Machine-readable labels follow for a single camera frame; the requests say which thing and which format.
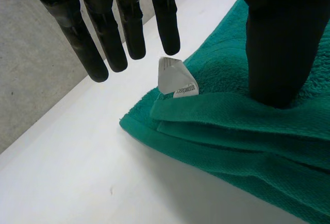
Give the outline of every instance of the green towel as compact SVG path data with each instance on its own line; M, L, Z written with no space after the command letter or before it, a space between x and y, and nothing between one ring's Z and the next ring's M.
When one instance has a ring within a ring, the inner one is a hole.
M330 25L287 110L249 98L248 7L238 0L185 61L200 94L151 90L120 121L146 145L310 223L330 223Z

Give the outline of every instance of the folded towel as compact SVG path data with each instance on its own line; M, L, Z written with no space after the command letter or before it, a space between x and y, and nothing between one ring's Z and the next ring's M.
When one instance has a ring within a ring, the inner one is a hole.
M249 98L248 7L238 0L185 61L200 94L151 90L120 121L137 140L310 223L330 223L330 24L286 110Z

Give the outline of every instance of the fabric label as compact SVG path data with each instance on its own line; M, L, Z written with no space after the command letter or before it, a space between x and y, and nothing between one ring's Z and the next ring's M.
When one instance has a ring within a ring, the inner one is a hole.
M162 57L158 67L158 89L162 94L173 93L173 98L199 94L195 78L181 60Z

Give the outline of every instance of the concrete surface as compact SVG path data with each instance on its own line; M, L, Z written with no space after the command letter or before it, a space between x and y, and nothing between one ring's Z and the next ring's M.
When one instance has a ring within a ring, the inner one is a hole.
M0 3L1 153L87 73L55 20L38 0L0 0ZM154 15L151 0L141 0L141 8L145 23ZM83 5L81 10L104 57ZM120 23L116 3L113 10Z

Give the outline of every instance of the towel fold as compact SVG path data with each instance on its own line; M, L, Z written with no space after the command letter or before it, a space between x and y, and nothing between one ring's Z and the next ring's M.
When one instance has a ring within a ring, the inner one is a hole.
M137 140L309 223L330 223L330 25L286 110L249 97L248 6L238 0L185 61L200 94L151 90L120 125Z

